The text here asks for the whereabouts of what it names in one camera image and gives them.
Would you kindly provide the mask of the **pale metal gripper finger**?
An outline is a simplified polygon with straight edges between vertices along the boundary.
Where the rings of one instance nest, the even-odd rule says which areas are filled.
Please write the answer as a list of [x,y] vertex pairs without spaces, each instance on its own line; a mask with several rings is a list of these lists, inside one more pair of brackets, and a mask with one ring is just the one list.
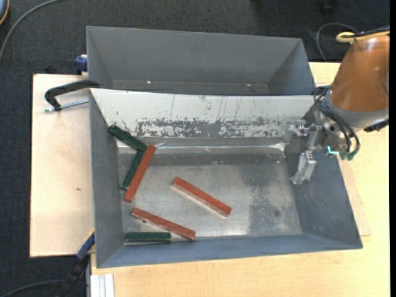
[[311,179],[317,161],[312,153],[304,152],[299,156],[296,173],[290,178],[293,184],[302,184]]
[[283,131],[282,139],[284,143],[290,143],[293,136],[306,137],[307,130],[305,128],[306,121],[303,119],[288,121],[286,123],[286,129]]

